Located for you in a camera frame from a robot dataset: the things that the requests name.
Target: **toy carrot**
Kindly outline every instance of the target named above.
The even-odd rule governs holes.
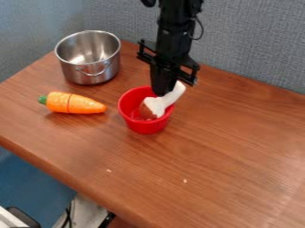
[[[51,92],[39,97],[39,103],[57,112],[92,114],[105,112],[108,107],[89,97],[63,92]]]

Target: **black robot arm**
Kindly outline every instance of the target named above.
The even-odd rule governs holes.
[[[153,7],[157,1],[142,3]],[[160,0],[158,40],[140,42],[138,58],[150,64],[150,81],[157,96],[164,96],[174,88],[177,80],[189,85],[197,83],[199,63],[189,56],[197,14],[203,10],[203,0]]]

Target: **stainless steel pot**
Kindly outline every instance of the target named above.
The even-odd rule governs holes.
[[[121,67],[120,38],[105,31],[88,30],[65,37],[55,54],[67,80],[94,85],[110,80]]]

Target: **gray fabric wall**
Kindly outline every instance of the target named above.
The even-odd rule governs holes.
[[[133,42],[156,39],[157,6],[92,0],[85,10],[88,29]],[[197,61],[305,93],[305,1],[207,0],[200,18],[205,36],[191,54]]]
[[[0,0],[0,82],[81,30],[82,0]]]

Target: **red plastic bowl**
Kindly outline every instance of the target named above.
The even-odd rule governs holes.
[[[154,134],[160,132],[169,123],[169,116],[174,110],[174,105],[166,109],[166,113],[161,118],[154,120],[144,120],[138,114],[138,107],[146,97],[157,97],[150,86],[141,86],[129,90],[121,97],[118,109],[126,124],[132,130],[141,134]]]

